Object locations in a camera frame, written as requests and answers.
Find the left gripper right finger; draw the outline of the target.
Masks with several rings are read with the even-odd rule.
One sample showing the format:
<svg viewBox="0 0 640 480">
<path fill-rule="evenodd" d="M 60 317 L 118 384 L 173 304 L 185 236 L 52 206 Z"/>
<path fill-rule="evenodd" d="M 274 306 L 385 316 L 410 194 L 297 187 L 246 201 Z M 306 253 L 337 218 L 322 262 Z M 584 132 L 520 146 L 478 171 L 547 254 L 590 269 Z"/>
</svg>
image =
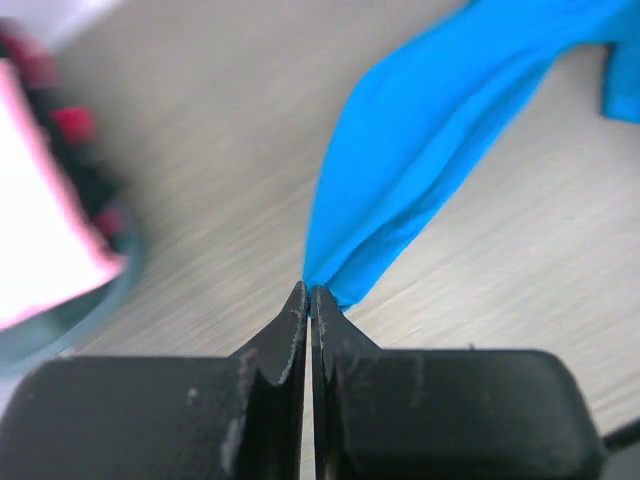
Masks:
<svg viewBox="0 0 640 480">
<path fill-rule="evenodd" d="M 311 295 L 320 479 L 596 479 L 606 449 L 570 371 L 541 350 L 384 349 Z"/>
</svg>

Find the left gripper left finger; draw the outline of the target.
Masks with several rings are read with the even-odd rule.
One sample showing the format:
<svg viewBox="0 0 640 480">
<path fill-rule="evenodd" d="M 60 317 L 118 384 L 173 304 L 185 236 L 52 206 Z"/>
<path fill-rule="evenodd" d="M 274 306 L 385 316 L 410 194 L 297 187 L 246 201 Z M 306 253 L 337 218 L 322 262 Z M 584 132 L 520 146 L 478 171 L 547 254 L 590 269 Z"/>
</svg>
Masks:
<svg viewBox="0 0 640 480">
<path fill-rule="evenodd" d="M 308 293 L 227 357 L 71 357 L 1 420 L 5 479 L 295 479 Z"/>
</svg>

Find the blue t shirt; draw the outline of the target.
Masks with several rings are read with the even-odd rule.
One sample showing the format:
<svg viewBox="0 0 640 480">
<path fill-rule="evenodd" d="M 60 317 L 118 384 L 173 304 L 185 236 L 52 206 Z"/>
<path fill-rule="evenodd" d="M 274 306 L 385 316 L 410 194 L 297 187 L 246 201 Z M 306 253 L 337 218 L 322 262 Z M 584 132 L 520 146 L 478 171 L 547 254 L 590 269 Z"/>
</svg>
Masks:
<svg viewBox="0 0 640 480">
<path fill-rule="evenodd" d="M 639 119 L 635 1 L 471 1 L 373 67 L 321 168 L 303 268 L 341 308 L 359 303 L 455 193 L 554 62 L 611 51 L 602 112 Z"/>
</svg>

